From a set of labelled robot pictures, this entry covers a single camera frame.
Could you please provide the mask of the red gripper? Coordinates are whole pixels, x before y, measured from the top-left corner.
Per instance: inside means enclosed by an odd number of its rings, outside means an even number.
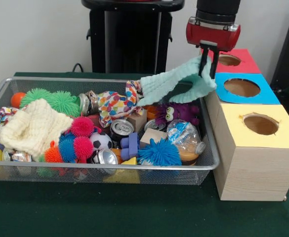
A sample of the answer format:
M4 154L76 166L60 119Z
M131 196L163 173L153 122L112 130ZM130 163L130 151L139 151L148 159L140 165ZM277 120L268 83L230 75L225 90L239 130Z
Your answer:
M187 42L200 46L202 49L199 76L202 76L203 69L207 63L208 45L217 46L217 48L210 48L210 51L213 52L210 77L215 79L219 51L231 51L236 46L240 33L241 26L238 24L216 25L200 21L196 17L189 18L186 26Z

